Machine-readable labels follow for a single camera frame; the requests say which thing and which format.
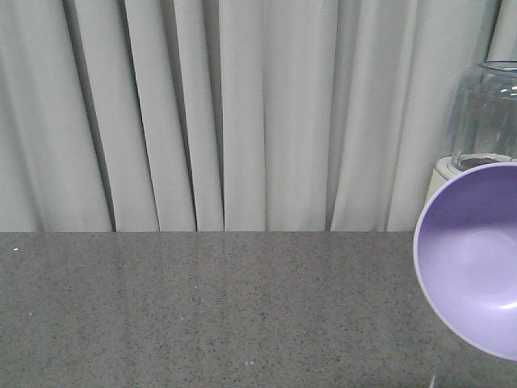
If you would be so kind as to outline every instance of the white blender base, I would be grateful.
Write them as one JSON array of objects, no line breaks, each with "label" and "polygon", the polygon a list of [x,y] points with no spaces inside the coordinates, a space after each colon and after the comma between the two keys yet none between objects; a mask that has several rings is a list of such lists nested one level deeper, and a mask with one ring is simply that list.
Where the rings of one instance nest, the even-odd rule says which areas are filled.
[{"label": "white blender base", "polygon": [[439,188],[445,185],[448,180],[461,173],[460,170],[452,165],[451,159],[452,157],[447,156],[445,158],[441,158],[435,164],[435,169],[433,170],[433,175],[429,183],[429,189],[427,190],[426,203]]}]

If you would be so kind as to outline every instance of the gray granite countertop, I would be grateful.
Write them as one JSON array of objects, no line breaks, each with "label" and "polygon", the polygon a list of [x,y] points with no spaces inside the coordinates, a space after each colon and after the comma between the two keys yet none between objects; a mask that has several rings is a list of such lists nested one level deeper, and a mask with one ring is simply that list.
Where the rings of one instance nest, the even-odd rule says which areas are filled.
[{"label": "gray granite countertop", "polygon": [[517,386],[433,313],[411,239],[0,234],[0,386]]}]

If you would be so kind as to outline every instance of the glass jar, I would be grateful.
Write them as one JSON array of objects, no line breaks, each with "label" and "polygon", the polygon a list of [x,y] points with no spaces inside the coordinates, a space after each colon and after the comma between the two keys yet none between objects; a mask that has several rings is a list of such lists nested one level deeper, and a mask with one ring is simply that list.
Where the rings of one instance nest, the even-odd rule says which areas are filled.
[{"label": "glass jar", "polygon": [[517,159],[517,61],[490,61],[462,74],[450,120],[460,171]]}]

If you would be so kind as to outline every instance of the curtain fold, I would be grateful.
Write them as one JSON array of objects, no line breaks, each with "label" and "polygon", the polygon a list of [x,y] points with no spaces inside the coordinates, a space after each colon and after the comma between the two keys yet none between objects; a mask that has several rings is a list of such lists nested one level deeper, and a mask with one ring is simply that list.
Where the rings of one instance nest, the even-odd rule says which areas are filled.
[{"label": "curtain fold", "polygon": [[324,230],[338,2],[263,6],[267,227]]},{"label": "curtain fold", "polygon": [[388,230],[414,228],[462,71],[485,59],[497,2],[418,4],[412,76],[393,183]]},{"label": "curtain fold", "polygon": [[265,230],[262,4],[221,1],[219,19],[225,229]]},{"label": "curtain fold", "polygon": [[70,0],[111,188],[116,229],[158,230],[140,108],[118,2]]},{"label": "curtain fold", "polygon": [[62,4],[2,2],[0,50],[2,229],[110,230]]},{"label": "curtain fold", "polygon": [[195,230],[160,3],[127,0],[125,9],[160,230]]},{"label": "curtain fold", "polygon": [[411,230],[517,0],[2,0],[0,230]]}]

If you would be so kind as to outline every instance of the purple bowl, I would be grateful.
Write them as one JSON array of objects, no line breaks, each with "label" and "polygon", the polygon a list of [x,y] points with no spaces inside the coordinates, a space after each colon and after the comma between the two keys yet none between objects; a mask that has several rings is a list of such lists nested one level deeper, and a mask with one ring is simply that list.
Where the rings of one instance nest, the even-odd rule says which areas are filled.
[{"label": "purple bowl", "polygon": [[473,168],[441,187],[418,219],[414,266],[459,337],[517,361],[517,163]]}]

